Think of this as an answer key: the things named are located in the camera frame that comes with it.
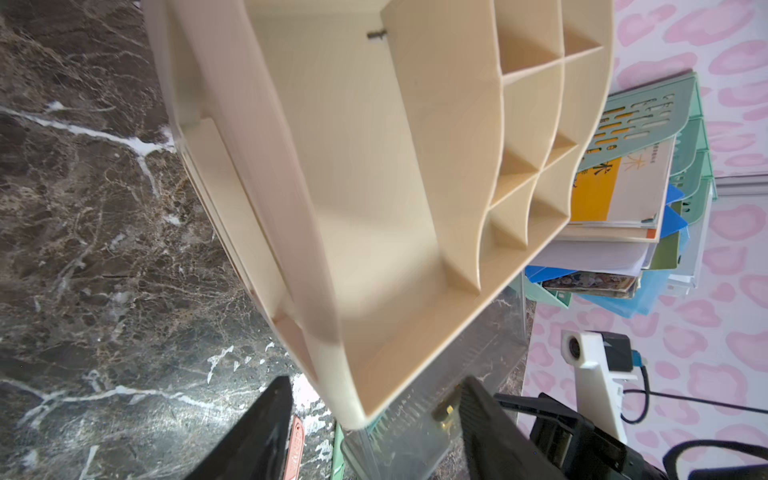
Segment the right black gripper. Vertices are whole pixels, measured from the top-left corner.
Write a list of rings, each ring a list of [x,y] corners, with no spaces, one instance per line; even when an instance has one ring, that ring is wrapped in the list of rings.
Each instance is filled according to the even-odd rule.
[[[547,394],[497,393],[505,410],[536,418],[529,440],[568,479],[665,479],[642,455]]]

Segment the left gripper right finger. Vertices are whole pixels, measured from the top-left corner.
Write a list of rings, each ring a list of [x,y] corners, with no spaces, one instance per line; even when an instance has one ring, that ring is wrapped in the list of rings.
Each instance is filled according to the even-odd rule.
[[[461,382],[459,417],[472,479],[562,479],[564,475],[523,436],[480,381]]]

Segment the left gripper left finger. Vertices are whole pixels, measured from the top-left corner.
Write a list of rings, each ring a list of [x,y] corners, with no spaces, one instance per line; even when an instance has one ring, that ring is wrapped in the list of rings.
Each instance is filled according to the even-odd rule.
[[[290,379],[279,376],[186,478],[280,479],[286,463],[292,408]]]

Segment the transparent grey drawer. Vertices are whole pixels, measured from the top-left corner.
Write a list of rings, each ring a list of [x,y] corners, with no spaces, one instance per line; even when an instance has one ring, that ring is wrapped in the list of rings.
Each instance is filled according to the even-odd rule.
[[[369,426],[340,444],[346,479],[466,479],[460,383],[523,389],[534,305],[515,279]]]

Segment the beige desktop drawer organizer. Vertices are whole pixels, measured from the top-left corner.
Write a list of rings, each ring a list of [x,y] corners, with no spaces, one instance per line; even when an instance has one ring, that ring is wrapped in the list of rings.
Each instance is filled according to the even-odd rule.
[[[176,147],[337,420],[370,425],[564,229],[610,1],[145,1]]]

